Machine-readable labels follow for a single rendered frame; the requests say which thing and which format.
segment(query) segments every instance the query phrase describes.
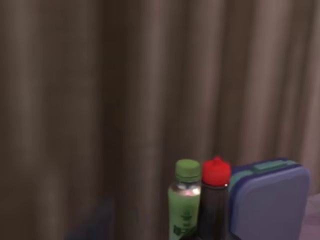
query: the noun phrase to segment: black bottle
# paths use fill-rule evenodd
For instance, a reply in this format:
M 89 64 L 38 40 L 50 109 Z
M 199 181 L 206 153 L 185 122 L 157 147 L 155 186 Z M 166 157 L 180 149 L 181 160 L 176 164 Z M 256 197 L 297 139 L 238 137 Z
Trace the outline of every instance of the black bottle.
M 181 240 L 240 240 L 228 231 L 230 175 L 230 166 L 218 156 L 203 164 L 197 228 Z

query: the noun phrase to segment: red lid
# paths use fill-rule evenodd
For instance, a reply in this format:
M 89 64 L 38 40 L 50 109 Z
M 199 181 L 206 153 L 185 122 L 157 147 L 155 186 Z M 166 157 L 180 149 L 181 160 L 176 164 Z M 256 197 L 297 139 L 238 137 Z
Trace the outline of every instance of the red lid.
M 219 156 L 215 156 L 212 160 L 207 160 L 203 163 L 202 181 L 208 185 L 218 187 L 228 184 L 230 175 L 230 165 Z

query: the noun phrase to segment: fabric backdrop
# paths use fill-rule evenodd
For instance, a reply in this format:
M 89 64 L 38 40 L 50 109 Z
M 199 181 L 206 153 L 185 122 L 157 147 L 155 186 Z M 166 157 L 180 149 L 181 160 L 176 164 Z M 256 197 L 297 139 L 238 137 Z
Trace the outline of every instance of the fabric backdrop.
M 0 239 L 104 199 L 167 239 L 175 161 L 286 156 L 320 192 L 320 1 L 0 1 Z

